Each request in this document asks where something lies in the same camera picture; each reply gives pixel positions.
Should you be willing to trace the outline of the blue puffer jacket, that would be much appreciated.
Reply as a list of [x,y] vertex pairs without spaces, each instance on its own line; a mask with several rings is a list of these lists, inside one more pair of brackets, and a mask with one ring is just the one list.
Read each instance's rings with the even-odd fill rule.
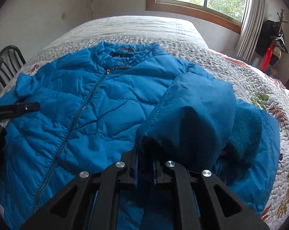
[[158,43],[101,42],[30,76],[0,106],[39,102],[6,126],[0,213],[21,225],[82,171],[98,173],[124,152],[213,172],[256,214],[275,180],[279,124],[195,63]]

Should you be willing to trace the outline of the coat rack with clothes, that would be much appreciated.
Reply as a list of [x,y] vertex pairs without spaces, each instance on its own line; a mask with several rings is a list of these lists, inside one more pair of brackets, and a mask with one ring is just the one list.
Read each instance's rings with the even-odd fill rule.
[[277,13],[278,21],[267,20],[262,25],[255,52],[262,57],[259,69],[263,72],[266,72],[270,65],[273,66],[283,53],[289,53],[282,29],[282,25],[288,23],[284,21],[284,13],[281,9],[281,12]]

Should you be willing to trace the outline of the black metal chair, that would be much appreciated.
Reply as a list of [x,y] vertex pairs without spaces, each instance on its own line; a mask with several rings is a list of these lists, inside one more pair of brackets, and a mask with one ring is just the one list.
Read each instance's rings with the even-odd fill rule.
[[25,64],[25,58],[17,46],[9,45],[0,51],[0,93]]

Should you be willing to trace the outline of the floral quilted bedspread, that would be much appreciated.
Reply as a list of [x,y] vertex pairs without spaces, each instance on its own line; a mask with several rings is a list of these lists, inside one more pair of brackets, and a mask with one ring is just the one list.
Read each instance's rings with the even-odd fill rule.
[[289,90],[260,70],[209,49],[189,21],[151,16],[83,23],[37,53],[8,83],[0,105],[37,95],[39,114],[5,122],[0,215],[19,229],[81,169],[99,171],[134,146],[137,128],[178,74],[195,71],[232,85],[237,99],[266,111],[280,140],[266,137],[264,185],[242,193],[270,229],[289,219]]

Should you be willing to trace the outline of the white grey curtain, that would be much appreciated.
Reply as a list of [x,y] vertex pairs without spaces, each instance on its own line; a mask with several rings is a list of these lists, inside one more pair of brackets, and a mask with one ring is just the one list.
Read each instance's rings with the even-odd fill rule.
[[248,62],[252,59],[262,28],[266,0],[247,0],[240,37],[236,46],[239,59]]

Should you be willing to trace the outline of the yellow wall socket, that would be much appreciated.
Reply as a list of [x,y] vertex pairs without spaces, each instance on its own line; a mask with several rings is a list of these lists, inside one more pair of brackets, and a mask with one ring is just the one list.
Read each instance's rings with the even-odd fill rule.
[[66,18],[66,12],[63,12],[63,13],[61,14],[61,18],[62,18],[62,20]]

